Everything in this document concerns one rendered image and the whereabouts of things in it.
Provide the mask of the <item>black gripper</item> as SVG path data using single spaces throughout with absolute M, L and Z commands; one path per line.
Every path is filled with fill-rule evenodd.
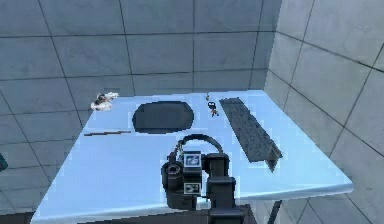
M 176 159 L 176 153 L 167 156 L 168 161 L 161 167 L 162 185 L 166 193 L 167 205 L 171 209 L 183 210 L 184 182 L 183 165 Z

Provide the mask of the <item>pale blue table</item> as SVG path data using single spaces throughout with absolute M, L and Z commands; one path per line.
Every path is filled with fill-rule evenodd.
M 352 181 L 262 91 L 175 94 L 194 112 L 189 133 L 216 139 L 230 157 L 239 204 L 350 193 Z M 281 150 L 271 172 L 248 161 L 223 113 L 212 116 L 207 103 L 240 98 Z M 132 116 L 149 96 L 120 97 L 107 112 L 94 112 L 38 206 L 31 224 L 80 224 L 87 221 L 168 212 L 161 167 L 186 131 L 142 134 Z M 84 133 L 131 131 L 105 136 Z

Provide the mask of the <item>dark oval tray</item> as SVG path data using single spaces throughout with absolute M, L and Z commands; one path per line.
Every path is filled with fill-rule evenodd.
M 141 104 L 133 114 L 133 128 L 138 133 L 168 134 L 190 129 L 192 108 L 182 101 L 157 101 Z

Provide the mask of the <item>thin dark pencil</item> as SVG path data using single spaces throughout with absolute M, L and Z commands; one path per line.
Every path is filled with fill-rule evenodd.
M 84 136 L 90 137 L 90 136 L 105 136 L 105 135 L 120 135 L 120 134 L 126 134 L 126 133 L 131 133 L 131 131 L 123 131 L 123 130 L 118 130 L 118 131 L 103 131 L 103 132 L 89 132 L 89 133 L 84 133 Z

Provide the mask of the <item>grey long keyboard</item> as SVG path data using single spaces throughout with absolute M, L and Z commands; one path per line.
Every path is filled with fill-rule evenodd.
M 240 98 L 220 100 L 229 124 L 249 162 L 264 161 L 273 172 L 282 152 Z

